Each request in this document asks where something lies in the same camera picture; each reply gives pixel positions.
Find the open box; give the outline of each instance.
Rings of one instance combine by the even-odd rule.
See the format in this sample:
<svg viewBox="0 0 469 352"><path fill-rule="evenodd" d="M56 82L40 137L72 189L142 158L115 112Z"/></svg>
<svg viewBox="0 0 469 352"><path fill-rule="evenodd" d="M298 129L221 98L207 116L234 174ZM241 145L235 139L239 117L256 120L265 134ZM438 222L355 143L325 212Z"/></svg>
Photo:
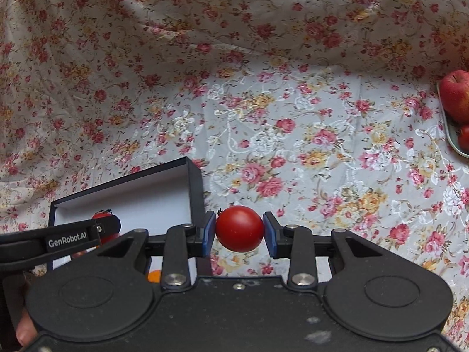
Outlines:
<svg viewBox="0 0 469 352"><path fill-rule="evenodd" d="M112 210L121 223L121 234L136 228L150 235L183 223L198 226L205 216L200 170L189 158L179 158L132 175L97 185L51 203L49 226L90 219L102 210ZM55 260L48 268L70 261L70 256ZM153 257L150 271L161 269L162 257ZM197 274L211 275L210 261L189 260L191 279Z"/></svg>

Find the flower pattern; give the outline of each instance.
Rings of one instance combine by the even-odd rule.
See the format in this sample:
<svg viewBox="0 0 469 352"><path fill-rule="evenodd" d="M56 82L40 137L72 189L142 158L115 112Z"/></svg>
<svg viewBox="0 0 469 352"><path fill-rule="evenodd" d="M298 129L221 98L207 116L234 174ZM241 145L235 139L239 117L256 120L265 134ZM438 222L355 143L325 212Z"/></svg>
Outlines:
<svg viewBox="0 0 469 352"><path fill-rule="evenodd" d="M435 95L467 0L0 0L0 233L190 157L207 209L344 227L451 283L469 350L469 167ZM217 242L217 275L285 274Z"/></svg>

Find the screw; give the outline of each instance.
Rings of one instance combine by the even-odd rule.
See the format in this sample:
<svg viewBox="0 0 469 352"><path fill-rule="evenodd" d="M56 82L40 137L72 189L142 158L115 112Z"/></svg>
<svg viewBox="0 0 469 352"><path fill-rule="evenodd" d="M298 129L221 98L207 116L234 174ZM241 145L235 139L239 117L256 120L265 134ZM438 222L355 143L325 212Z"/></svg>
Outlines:
<svg viewBox="0 0 469 352"><path fill-rule="evenodd" d="M309 286L315 281L311 274L299 273L292 276L292 282L297 286Z"/></svg>
<svg viewBox="0 0 469 352"><path fill-rule="evenodd" d="M181 286L182 284L186 283L186 281L187 278L184 275L178 273L172 273L165 276L165 282L169 286Z"/></svg>
<svg viewBox="0 0 469 352"><path fill-rule="evenodd" d="M233 288L234 288L235 290L241 291L241 290L244 290L244 289L246 288L246 285L243 284L243 283L235 283L235 284L233 285Z"/></svg>

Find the tablecloth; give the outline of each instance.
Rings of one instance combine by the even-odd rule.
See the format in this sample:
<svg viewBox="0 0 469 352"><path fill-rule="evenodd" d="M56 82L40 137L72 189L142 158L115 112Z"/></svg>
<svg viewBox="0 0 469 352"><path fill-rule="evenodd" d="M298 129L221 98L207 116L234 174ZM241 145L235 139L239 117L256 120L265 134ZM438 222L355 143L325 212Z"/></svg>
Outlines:
<svg viewBox="0 0 469 352"><path fill-rule="evenodd" d="M469 350L469 168L434 88L469 65L467 0L0 0L0 14L0 233L188 156L207 209L347 228L442 276L445 333ZM288 266L219 243L212 263Z"/></svg>

